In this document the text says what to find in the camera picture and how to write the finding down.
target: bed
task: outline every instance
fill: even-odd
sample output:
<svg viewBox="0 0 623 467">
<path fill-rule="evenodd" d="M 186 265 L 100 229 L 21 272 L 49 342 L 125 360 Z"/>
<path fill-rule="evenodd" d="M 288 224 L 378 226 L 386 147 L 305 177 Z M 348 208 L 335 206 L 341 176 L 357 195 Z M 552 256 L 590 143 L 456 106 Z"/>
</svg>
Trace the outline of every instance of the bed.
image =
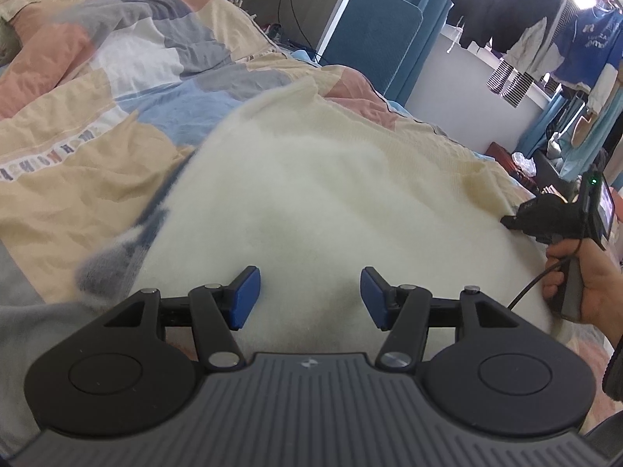
<svg viewBox="0 0 623 467">
<path fill-rule="evenodd" d="M 257 265 L 245 354 L 374 354 L 364 266 L 508 303 L 543 265 L 498 222 L 526 199 L 499 165 L 357 71 L 284 54 L 226 0 L 0 0 L 0 15 L 23 42 L 0 76 L 2 455 L 37 433 L 29 364 L 136 290 L 185 295 Z M 517 311 L 599 379 L 598 336 L 553 323 L 538 290 Z M 451 341 L 431 335 L 429 354 Z M 599 393 L 585 427 L 617 409 Z"/>
</svg>

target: blue chair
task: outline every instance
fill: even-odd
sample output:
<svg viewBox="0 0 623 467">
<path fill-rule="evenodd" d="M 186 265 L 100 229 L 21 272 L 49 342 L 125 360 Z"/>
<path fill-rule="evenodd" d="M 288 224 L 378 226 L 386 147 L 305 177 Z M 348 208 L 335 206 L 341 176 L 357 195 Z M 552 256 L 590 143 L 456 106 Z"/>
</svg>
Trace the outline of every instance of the blue chair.
<svg viewBox="0 0 623 467">
<path fill-rule="evenodd" d="M 359 70 L 384 95 L 421 24 L 406 0 L 349 0 L 320 64 Z"/>
</svg>

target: beige fabric patch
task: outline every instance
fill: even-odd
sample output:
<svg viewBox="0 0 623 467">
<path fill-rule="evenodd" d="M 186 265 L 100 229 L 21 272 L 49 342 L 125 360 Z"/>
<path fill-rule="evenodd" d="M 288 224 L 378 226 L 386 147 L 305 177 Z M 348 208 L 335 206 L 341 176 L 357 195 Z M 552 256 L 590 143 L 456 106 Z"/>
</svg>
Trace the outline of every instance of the beige fabric patch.
<svg viewBox="0 0 623 467">
<path fill-rule="evenodd" d="M 214 32 L 218 42 L 227 44 L 232 61 L 276 50 L 250 17 L 227 0 L 210 0 L 199 10 L 197 18 Z"/>
<path fill-rule="evenodd" d="M 76 296 L 81 260 L 136 220 L 188 155 L 127 116 L 102 71 L 0 123 L 0 237 L 46 302 Z"/>
<path fill-rule="evenodd" d="M 0 167 L 45 151 L 114 106 L 104 70 L 92 71 L 45 93 L 13 118 L 0 121 Z"/>
<path fill-rule="evenodd" d="M 340 79 L 344 68 L 340 65 L 328 65 L 327 67 L 314 67 L 303 61 L 288 58 L 282 53 L 264 54 L 248 61 L 245 66 L 249 70 L 279 70 L 293 81 L 298 81 L 305 76 L 311 76 L 318 86 L 320 96 L 326 96 Z"/>
</svg>

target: round black disc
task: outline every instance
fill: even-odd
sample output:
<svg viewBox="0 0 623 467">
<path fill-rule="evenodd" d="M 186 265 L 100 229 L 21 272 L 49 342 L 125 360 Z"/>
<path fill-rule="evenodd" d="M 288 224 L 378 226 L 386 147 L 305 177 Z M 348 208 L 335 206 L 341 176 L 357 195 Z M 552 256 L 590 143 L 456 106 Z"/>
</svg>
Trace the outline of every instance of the round black disc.
<svg viewBox="0 0 623 467">
<path fill-rule="evenodd" d="M 464 425 L 506 437 L 580 426 L 593 403 L 595 382 L 577 355 L 541 332 L 481 332 L 429 363 L 424 385 L 441 410 Z"/>
<path fill-rule="evenodd" d="M 34 362 L 24 393 L 40 428 L 76 437 L 135 434 L 166 421 L 190 399 L 195 366 L 158 339 L 157 299 L 148 307 L 152 324 L 116 327 L 100 318 Z"/>
</svg>

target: finger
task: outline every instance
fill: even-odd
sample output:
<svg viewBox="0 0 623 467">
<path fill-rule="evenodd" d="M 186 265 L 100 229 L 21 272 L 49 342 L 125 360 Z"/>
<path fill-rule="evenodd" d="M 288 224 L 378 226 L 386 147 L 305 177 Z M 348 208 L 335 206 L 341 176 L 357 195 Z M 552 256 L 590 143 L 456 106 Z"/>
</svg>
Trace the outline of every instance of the finger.
<svg viewBox="0 0 623 467">
<path fill-rule="evenodd" d="M 549 258 L 547 259 L 547 262 L 545 262 L 545 268 L 549 268 L 549 267 L 551 267 L 552 265 L 555 265 L 556 263 L 558 263 L 559 261 L 560 261 L 560 260 L 559 260 L 558 258 L 552 258 L 552 257 L 549 257 Z"/>
<path fill-rule="evenodd" d="M 556 292 L 558 292 L 557 286 L 544 286 L 542 295 L 544 299 L 551 300 L 552 298 L 554 298 Z"/>
<path fill-rule="evenodd" d="M 565 274 L 562 272 L 550 272 L 543 278 L 543 288 L 547 286 L 560 286 L 565 282 Z"/>
<path fill-rule="evenodd" d="M 545 254 L 548 257 L 558 258 L 560 260 L 565 256 L 572 255 L 577 249 L 578 244 L 579 240 L 566 238 L 565 240 L 560 241 L 558 244 L 553 244 L 549 246 L 547 248 L 547 251 L 545 251 Z"/>
</svg>

